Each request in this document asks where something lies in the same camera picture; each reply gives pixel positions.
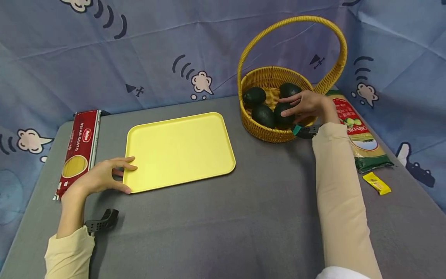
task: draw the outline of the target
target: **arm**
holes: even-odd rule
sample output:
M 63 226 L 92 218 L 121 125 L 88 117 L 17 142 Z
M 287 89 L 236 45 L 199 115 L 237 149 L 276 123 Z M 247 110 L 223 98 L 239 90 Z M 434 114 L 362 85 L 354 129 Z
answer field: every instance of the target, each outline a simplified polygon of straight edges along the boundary
M 381 279 L 347 127 L 339 124 L 331 99 L 312 92 L 302 95 L 291 113 L 300 113 L 300 119 L 316 115 L 323 123 L 313 138 L 313 149 L 325 265 Z
M 115 181 L 112 173 L 122 176 L 123 172 L 116 167 L 135 170 L 137 167 L 128 163 L 133 159 L 115 158 L 100 162 L 76 180 L 62 196 L 59 228 L 57 234 L 48 241 L 45 254 L 45 279 L 88 279 L 95 241 L 88 234 L 86 226 L 83 226 L 85 201 L 90 194 L 110 188 L 130 194 L 130 188 Z

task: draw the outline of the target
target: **pasta package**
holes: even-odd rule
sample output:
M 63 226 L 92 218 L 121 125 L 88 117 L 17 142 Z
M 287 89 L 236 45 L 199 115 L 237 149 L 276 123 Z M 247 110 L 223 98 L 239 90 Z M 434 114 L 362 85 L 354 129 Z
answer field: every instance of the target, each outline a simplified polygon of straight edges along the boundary
M 330 90 L 327 96 L 336 105 L 341 124 L 348 127 L 347 134 L 350 138 L 358 172 L 365 173 L 378 167 L 393 166 L 393 163 L 342 93 L 339 90 Z
M 74 116 L 65 164 L 53 200 L 59 200 L 70 185 L 95 164 L 101 111 L 80 112 Z

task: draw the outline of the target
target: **beige sleeve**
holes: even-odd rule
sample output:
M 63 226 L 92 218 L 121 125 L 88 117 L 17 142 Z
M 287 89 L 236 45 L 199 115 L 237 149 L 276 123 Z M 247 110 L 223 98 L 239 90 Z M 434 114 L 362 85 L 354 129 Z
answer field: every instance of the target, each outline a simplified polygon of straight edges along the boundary
M 94 247 L 95 238 L 88 235 L 86 226 L 67 237 L 53 235 L 45 254 L 45 279 L 88 279 Z
M 313 138 L 325 265 L 382 279 L 376 262 L 347 126 L 326 123 Z

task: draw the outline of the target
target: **avocado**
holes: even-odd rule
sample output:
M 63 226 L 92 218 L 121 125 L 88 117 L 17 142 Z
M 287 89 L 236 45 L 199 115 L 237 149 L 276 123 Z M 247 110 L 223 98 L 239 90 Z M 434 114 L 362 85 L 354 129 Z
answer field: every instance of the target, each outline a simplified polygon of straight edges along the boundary
M 287 117 L 282 117 L 280 113 L 284 110 L 290 109 L 293 106 L 288 103 L 277 103 L 276 108 L 274 109 L 274 123 L 278 128 L 288 128 L 294 122 L 294 115 L 290 115 Z
M 258 104 L 265 102 L 266 93 L 260 87 L 252 87 L 242 94 L 243 102 L 245 102 L 246 106 L 253 108 Z
M 267 105 L 260 104 L 253 108 L 251 117 L 260 125 L 274 129 L 274 114 Z
M 300 93 L 302 89 L 295 84 L 284 83 L 279 87 L 279 91 L 280 91 L 280 98 L 283 99 L 296 95 L 297 93 Z

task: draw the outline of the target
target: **human hand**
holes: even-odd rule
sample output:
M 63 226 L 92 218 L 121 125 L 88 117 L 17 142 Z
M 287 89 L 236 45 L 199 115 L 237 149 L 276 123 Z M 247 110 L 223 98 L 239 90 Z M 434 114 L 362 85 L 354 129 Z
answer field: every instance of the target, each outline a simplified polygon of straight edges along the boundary
M 116 169 L 123 167 L 127 170 L 134 171 L 138 167 L 129 164 L 135 157 L 114 158 L 99 162 L 86 174 L 78 178 L 73 185 L 68 188 L 68 191 L 80 190 L 85 195 L 102 192 L 106 189 L 116 189 L 126 194 L 130 194 L 132 190 L 121 181 L 113 179 L 112 174 L 123 176 L 124 172 Z
M 293 108 L 282 111 L 283 117 L 297 114 L 294 123 L 301 122 L 307 117 L 321 117 L 323 123 L 339 123 L 336 106 L 333 101 L 325 95 L 304 90 L 288 98 L 280 99 L 279 103 L 290 103 Z

